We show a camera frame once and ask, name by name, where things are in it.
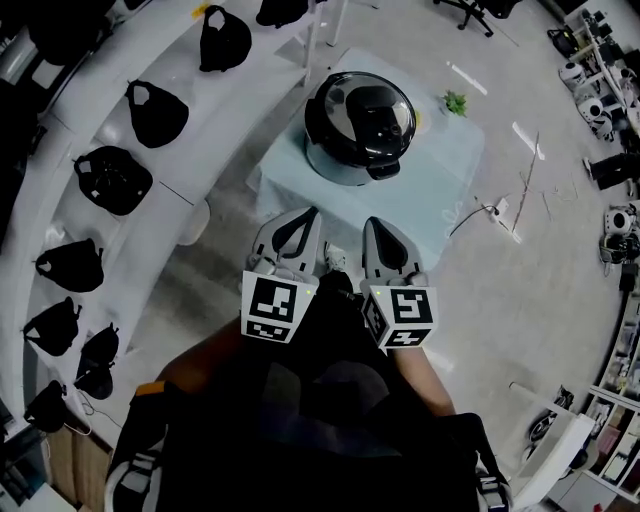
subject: rice cooker lid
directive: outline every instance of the rice cooker lid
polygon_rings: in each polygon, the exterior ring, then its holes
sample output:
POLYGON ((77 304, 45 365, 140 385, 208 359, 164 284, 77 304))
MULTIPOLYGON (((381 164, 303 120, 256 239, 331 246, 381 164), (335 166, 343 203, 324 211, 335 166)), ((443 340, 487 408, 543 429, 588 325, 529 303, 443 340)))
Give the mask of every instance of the rice cooker lid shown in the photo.
POLYGON ((407 96, 364 72, 331 75, 305 112, 307 132, 343 163, 367 168, 397 164, 416 130, 407 96))

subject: green plant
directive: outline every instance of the green plant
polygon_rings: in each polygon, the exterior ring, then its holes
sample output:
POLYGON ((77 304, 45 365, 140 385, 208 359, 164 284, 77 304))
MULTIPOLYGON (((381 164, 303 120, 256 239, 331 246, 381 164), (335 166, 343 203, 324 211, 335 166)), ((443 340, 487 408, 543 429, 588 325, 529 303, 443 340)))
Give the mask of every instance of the green plant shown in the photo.
POLYGON ((456 115, 466 117, 467 97, 464 94, 456 94, 453 91, 447 91, 444 96, 444 102, 447 108, 456 115))

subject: gray floor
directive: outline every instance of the gray floor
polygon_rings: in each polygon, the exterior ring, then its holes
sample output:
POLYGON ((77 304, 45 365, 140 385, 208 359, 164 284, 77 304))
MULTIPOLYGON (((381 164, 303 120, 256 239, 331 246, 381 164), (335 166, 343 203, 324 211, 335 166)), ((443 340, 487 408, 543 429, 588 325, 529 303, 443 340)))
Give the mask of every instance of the gray floor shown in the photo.
MULTIPOLYGON (((463 213, 502 196, 517 207, 521 173, 528 172, 533 153, 513 124, 532 140, 540 133, 545 159, 535 165, 519 220, 522 243, 478 214, 455 234, 430 276, 441 318, 427 352, 458 410, 480 414, 498 450, 525 410, 509 394, 510 382, 549 397, 564 384, 584 396, 596 377, 620 301, 618 274, 603 275, 597 242, 604 208, 624 201, 625 190, 599 192, 581 165, 582 156, 599 159, 617 146, 591 135, 558 79, 563 59, 546 36, 555 26, 551 16, 526 0, 495 23, 492 39, 474 22, 459 32, 461 16, 430 0, 387 1, 381 11, 353 4, 340 44, 319 45, 314 79, 348 47, 358 46, 431 91, 466 94, 468 117, 484 130, 486 150, 463 213)), ((136 385, 155 378, 171 358, 237 314, 240 273, 259 227, 254 195, 244 181, 306 94, 294 90, 254 133, 209 195, 212 220, 201 240, 173 253, 131 352, 113 370, 114 395, 96 404, 116 421, 126 418, 136 385)), ((117 428, 101 418, 95 426, 115 442, 117 428)))

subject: office chair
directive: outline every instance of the office chair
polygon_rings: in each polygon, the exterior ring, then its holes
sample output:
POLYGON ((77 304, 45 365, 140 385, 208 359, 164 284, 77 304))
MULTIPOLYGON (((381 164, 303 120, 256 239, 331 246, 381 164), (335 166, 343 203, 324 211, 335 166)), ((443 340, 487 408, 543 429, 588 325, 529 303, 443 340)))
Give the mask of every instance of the office chair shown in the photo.
POLYGON ((484 10, 486 9, 494 18, 506 19, 511 14, 513 7, 522 0, 474 0, 473 4, 469 5, 465 0, 433 0, 433 3, 438 5, 439 3, 448 4, 458 9, 462 9, 467 13, 464 18, 464 23, 458 25, 460 30, 467 28, 469 20, 473 16, 478 22, 487 29, 485 36, 491 37, 493 30, 489 28, 487 22, 484 21, 484 10))

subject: light blue tablecloth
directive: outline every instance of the light blue tablecloth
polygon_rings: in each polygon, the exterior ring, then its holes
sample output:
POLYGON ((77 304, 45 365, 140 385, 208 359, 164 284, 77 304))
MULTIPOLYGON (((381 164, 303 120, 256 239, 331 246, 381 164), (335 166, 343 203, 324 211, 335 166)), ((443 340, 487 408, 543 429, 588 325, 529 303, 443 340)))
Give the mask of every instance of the light blue tablecloth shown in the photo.
POLYGON ((333 71, 380 75, 420 111, 423 124, 400 160, 400 174, 361 187, 338 185, 317 174, 304 153, 303 108, 259 164, 258 215, 266 218, 315 205, 323 214, 328 239, 354 251, 360 250, 366 220, 381 217, 416 243, 429 270, 458 220, 484 150, 484 134, 468 119, 446 112, 416 79, 363 50, 347 51, 333 71))

